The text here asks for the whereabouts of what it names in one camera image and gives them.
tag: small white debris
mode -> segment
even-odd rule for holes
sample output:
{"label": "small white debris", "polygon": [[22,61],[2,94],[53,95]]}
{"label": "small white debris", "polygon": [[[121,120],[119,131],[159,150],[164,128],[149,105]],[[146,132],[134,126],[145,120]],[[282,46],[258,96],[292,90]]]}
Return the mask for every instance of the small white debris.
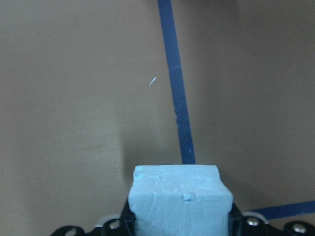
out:
{"label": "small white debris", "polygon": [[153,84],[153,82],[154,82],[155,80],[157,80],[156,77],[154,77],[154,78],[152,79],[152,81],[149,83],[149,87],[151,87],[151,85]]}

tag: silver screw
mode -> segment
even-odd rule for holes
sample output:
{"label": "silver screw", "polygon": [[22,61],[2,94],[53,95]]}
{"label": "silver screw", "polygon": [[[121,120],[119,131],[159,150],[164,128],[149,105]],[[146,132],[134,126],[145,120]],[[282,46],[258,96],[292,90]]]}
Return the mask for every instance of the silver screw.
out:
{"label": "silver screw", "polygon": [[116,220],[116,221],[114,221],[114,222],[109,224],[109,227],[112,230],[118,229],[119,226],[120,226],[120,221],[119,220]]}
{"label": "silver screw", "polygon": [[75,236],[76,234],[77,234],[77,229],[72,228],[71,230],[68,230],[67,232],[65,232],[64,236]]}
{"label": "silver screw", "polygon": [[249,217],[247,219],[247,223],[251,226],[258,226],[259,225],[259,220],[256,217]]}
{"label": "silver screw", "polygon": [[306,233],[306,228],[305,228],[305,226],[302,225],[302,224],[298,224],[298,223],[295,223],[295,224],[293,225],[293,230],[294,230],[295,232],[297,232],[297,233],[302,233],[302,234]]}

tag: screw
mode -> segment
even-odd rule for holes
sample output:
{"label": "screw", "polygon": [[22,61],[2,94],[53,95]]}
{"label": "screw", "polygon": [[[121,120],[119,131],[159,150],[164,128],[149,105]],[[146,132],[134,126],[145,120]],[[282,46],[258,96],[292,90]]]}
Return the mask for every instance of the screw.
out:
{"label": "screw", "polygon": [[77,229],[76,228],[71,228],[71,230],[68,230],[65,232],[64,236],[75,236],[77,234]]}
{"label": "screw", "polygon": [[120,221],[119,220],[116,220],[116,221],[114,221],[114,222],[109,224],[109,227],[112,230],[118,229],[119,226],[120,226]]}
{"label": "screw", "polygon": [[259,225],[259,220],[256,217],[249,217],[247,219],[247,223],[251,226],[258,226]]}
{"label": "screw", "polygon": [[298,224],[298,223],[295,223],[293,226],[292,226],[293,230],[297,233],[306,233],[306,228],[304,225],[302,224]]}

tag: blue line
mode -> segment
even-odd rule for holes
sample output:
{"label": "blue line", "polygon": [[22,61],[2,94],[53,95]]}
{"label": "blue line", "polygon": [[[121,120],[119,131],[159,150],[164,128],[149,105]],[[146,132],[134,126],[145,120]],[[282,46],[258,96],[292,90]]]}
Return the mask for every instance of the blue line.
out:
{"label": "blue line", "polygon": [[267,220],[315,213],[315,201],[295,203],[251,210],[262,214]]}
{"label": "blue line", "polygon": [[183,164],[195,164],[182,66],[171,0],[158,0]]}

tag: foam block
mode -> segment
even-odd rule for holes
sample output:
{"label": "foam block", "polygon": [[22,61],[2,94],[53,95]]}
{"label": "foam block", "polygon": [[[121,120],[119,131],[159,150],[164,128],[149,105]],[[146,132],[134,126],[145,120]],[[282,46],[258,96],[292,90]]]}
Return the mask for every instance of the foam block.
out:
{"label": "foam block", "polygon": [[128,196],[137,236],[227,236],[233,197],[216,166],[136,166]]}

